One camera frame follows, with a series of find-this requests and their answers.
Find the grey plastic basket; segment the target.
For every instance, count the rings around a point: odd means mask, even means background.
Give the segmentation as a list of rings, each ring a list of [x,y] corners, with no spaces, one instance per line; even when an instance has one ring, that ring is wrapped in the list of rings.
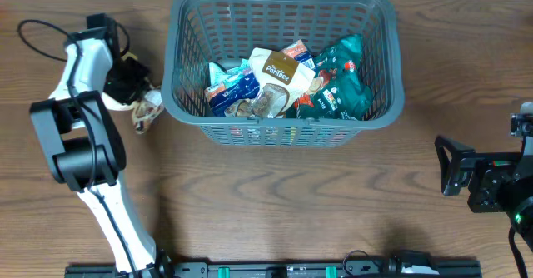
[[[359,121],[216,117],[204,91],[208,65],[235,67],[252,50],[303,41],[313,53],[341,37],[362,38],[358,76],[374,100]],[[396,11],[389,0],[174,0],[162,100],[178,121],[230,146],[335,147],[392,124],[404,107]]]

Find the Kleenex tissue multipack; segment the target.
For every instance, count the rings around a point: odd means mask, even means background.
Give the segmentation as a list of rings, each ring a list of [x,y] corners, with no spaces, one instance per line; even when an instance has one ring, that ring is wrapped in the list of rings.
[[[303,41],[298,40],[281,51],[315,71],[315,64],[311,53],[307,50]],[[207,87],[204,95],[207,99],[211,112],[217,117],[236,117],[236,105],[241,99],[251,99],[258,92],[259,84],[252,70],[238,81],[227,85],[223,82]]]

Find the beige mushroom snack bag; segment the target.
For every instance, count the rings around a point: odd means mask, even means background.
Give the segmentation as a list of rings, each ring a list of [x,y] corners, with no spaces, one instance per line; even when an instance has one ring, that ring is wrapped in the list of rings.
[[[275,118],[281,116],[311,86],[315,71],[283,52],[254,48],[249,58],[259,84],[251,99],[241,99],[237,117]]]

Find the light teal small packet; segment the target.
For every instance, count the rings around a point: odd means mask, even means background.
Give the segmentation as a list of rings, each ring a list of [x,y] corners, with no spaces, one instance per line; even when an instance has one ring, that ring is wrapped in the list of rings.
[[[234,81],[240,80],[251,71],[249,62],[246,59],[242,59],[239,66],[227,70],[223,69],[215,62],[210,62],[208,68],[210,83],[212,85],[216,85],[221,82],[229,85]]]

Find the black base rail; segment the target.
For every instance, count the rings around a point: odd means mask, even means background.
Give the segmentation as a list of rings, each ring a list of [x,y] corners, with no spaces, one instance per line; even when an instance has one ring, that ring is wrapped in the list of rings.
[[[356,277],[460,277],[481,278],[479,261],[439,258],[422,251],[395,251],[389,257],[348,255],[343,261],[300,263],[166,263],[143,270],[140,277],[171,278],[356,278]]]

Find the green Nescafe coffee bag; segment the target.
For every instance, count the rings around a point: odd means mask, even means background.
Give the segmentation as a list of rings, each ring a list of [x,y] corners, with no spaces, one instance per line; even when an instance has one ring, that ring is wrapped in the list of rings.
[[[360,121],[374,95],[358,75],[362,37],[352,34],[324,48],[313,58],[315,77],[309,89],[286,111],[288,118]]]

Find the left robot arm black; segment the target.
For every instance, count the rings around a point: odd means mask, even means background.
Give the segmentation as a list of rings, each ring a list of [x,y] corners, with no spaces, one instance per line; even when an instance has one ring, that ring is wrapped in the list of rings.
[[[64,71],[30,118],[53,178],[68,186],[95,216],[115,258],[113,269],[67,269],[80,277],[171,277],[173,269],[144,229],[125,186],[126,152],[102,99],[108,73],[127,50],[119,24],[104,13],[66,32]]]

